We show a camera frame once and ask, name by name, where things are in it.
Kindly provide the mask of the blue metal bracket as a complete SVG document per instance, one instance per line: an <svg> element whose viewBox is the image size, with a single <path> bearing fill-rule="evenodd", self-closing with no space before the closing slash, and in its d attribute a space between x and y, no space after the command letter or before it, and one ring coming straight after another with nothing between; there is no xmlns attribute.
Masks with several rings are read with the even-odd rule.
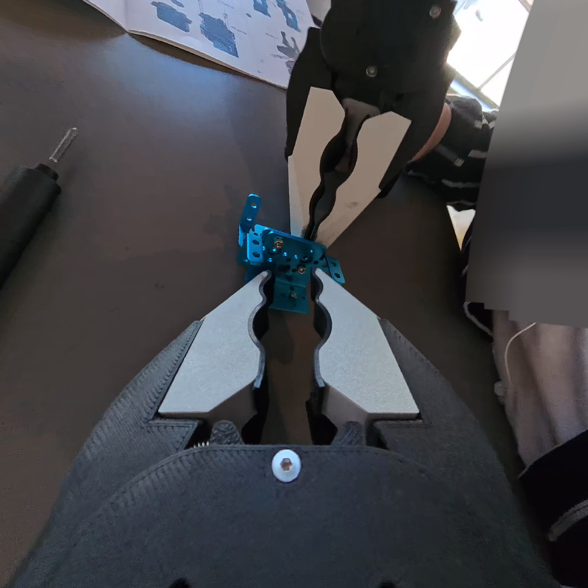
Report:
<svg viewBox="0 0 588 588"><path fill-rule="evenodd" d="M261 198L248 195L239 221L238 261L246 267L246 282L268 270L273 279L269 307L307 314L310 311L307 287L312 269L322 269L344 285L341 266L336 258L327 255L324 245L257 224L260 207Z"/></svg>

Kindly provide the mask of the dark desk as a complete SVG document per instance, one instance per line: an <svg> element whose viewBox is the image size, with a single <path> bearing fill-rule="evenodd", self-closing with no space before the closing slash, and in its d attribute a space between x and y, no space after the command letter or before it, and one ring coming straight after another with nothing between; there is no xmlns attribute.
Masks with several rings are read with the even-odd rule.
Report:
<svg viewBox="0 0 588 588"><path fill-rule="evenodd" d="M1 183L65 132L62 194L1 289L1 587L104 411L243 285L241 210L289 228L285 93L129 36L83 1L1 1ZM332 249L346 288L449 379L523 502L485 336L460 309L438 196L399 181ZM269 313L266 443L310 444L310 315Z"/></svg>

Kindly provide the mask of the person's right hand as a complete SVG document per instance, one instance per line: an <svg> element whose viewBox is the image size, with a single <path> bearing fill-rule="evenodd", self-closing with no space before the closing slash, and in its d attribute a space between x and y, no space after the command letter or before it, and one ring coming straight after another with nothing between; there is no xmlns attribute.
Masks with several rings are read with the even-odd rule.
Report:
<svg viewBox="0 0 588 588"><path fill-rule="evenodd" d="M433 151L437 145L441 142L443 137L445 136L449 125L451 123L452 118L452 109L449 104L445 103L443 105L442 113L440 114L440 118L435 126L432 134L430 135L429 139L423 145L423 147L415 154L415 156L410 160L410 163L414 163L418 160L424 158L427 154Z"/></svg>

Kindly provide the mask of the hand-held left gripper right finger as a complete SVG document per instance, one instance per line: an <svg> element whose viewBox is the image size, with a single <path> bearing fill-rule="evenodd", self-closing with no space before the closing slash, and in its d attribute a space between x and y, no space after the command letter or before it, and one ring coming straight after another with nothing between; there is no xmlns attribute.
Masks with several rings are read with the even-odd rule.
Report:
<svg viewBox="0 0 588 588"><path fill-rule="evenodd" d="M313 271L313 382L306 402L314 445L329 445L348 422L368 440L378 423L415 424L420 410L383 321L322 269Z"/></svg>

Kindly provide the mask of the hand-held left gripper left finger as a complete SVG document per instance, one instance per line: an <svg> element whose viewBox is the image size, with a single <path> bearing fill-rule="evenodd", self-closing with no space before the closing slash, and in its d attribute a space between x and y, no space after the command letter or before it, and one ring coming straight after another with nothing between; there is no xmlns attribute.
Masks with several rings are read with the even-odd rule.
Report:
<svg viewBox="0 0 588 588"><path fill-rule="evenodd" d="M247 444L261 443L269 406L266 352L272 274L262 271L208 313L192 336L158 415L232 422Z"/></svg>

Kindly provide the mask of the person's right forearm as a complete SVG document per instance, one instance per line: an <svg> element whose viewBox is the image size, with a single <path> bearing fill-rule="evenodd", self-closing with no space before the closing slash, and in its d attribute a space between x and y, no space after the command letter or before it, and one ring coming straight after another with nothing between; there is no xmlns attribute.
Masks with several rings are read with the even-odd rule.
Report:
<svg viewBox="0 0 588 588"><path fill-rule="evenodd" d="M445 134L404 174L424 182L457 211L475 209L490 141L499 114L484 110L474 98L448 95L450 121Z"/></svg>

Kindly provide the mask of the black electric screwdriver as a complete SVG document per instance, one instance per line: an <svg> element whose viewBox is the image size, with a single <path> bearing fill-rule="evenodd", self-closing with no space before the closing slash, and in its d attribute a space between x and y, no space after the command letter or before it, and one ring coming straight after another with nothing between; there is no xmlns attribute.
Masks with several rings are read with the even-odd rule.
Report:
<svg viewBox="0 0 588 588"><path fill-rule="evenodd" d="M77 133L68 129L48 158L33 168L15 167L1 185L1 287L61 194L56 166Z"/></svg>

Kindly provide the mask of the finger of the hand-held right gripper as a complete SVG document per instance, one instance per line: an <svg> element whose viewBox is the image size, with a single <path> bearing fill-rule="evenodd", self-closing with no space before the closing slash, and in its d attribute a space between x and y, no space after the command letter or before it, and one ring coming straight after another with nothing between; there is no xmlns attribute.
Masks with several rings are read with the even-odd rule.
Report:
<svg viewBox="0 0 588 588"><path fill-rule="evenodd" d="M392 159L411 121L394 112L366 119L357 134L355 166L334 191L332 206L318 224L316 241L331 245L368 207L380 192Z"/></svg>
<svg viewBox="0 0 588 588"><path fill-rule="evenodd" d="M328 89L309 91L292 154L288 157L290 233L303 238L310 204L320 186L320 163L327 145L341 131L345 112Z"/></svg>

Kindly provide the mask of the instruction booklet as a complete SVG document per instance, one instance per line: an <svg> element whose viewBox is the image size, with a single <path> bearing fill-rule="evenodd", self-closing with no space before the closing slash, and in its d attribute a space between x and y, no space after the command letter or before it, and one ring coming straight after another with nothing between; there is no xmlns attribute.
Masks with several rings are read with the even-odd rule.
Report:
<svg viewBox="0 0 588 588"><path fill-rule="evenodd" d="M87 1L126 32L286 89L307 32L306 1Z"/></svg>

